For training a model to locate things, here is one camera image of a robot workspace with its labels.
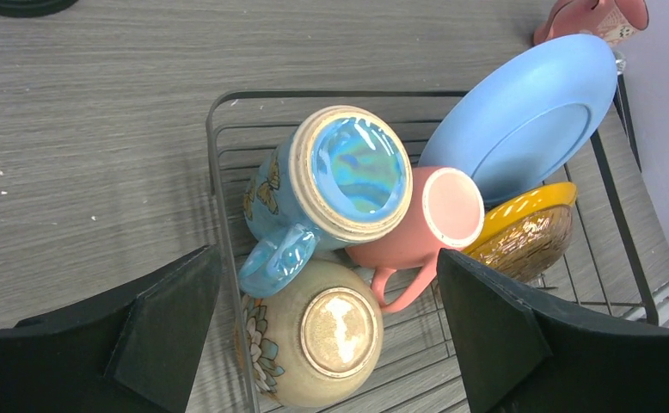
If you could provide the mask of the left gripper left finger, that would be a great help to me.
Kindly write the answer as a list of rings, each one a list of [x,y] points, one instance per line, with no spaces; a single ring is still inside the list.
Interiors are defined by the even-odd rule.
[[[222,277],[202,246],[0,329],[0,412],[182,412]]]

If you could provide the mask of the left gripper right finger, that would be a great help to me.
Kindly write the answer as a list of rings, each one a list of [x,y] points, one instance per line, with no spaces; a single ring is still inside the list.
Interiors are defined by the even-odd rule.
[[[669,329],[559,299],[455,250],[439,279],[473,412],[669,412]]]

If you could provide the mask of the plain pink mug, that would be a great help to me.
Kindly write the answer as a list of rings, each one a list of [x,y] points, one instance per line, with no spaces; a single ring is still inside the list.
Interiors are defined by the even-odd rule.
[[[417,299],[437,273],[442,249],[463,250],[481,234],[485,208],[475,182],[451,167],[413,169],[413,193],[402,221],[384,237],[346,248],[353,262],[374,270],[371,290],[381,311],[401,311]],[[384,296],[398,270],[420,271],[391,302]]]

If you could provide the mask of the pink patterned mug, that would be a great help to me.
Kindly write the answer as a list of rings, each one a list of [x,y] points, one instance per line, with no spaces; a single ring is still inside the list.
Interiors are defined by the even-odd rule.
[[[545,23],[534,31],[532,44],[569,34],[592,34],[616,46],[648,24],[644,0],[559,0]]]

